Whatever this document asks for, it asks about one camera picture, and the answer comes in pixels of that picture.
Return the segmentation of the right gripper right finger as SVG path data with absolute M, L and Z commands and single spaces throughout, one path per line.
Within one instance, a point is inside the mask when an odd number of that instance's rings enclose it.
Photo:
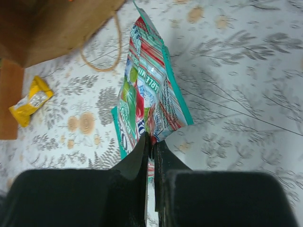
M 162 141 L 152 149 L 161 227 L 296 227 L 277 179 L 263 172 L 194 171 Z

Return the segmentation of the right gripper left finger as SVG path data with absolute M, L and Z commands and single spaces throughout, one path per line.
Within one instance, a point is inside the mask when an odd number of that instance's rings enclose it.
M 36 169 L 17 176 L 0 207 L 3 227 L 146 226 L 148 136 L 108 170 Z

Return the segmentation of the teal mint candy bag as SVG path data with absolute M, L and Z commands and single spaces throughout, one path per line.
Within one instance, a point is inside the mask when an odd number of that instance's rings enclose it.
M 124 82 L 114 118 L 121 161 L 115 166 L 138 183 L 139 204 L 146 203 L 146 184 L 154 179 L 155 211 L 161 227 L 179 227 L 175 208 L 178 173 L 188 171 L 168 148 L 166 138 L 193 119 L 174 77 L 169 51 L 142 8 L 130 32 Z

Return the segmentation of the yellow small snack bar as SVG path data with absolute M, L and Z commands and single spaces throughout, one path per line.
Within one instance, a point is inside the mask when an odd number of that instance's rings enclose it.
M 28 94 L 9 108 L 10 113 L 22 127 L 27 127 L 33 115 L 53 96 L 53 91 L 39 76 L 34 76 Z

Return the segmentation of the red paper bag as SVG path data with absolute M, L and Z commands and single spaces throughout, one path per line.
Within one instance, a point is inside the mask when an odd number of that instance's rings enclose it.
M 9 108 L 21 99 L 24 69 L 81 48 L 122 0 L 3 0 L 0 3 L 0 138 L 15 140 Z

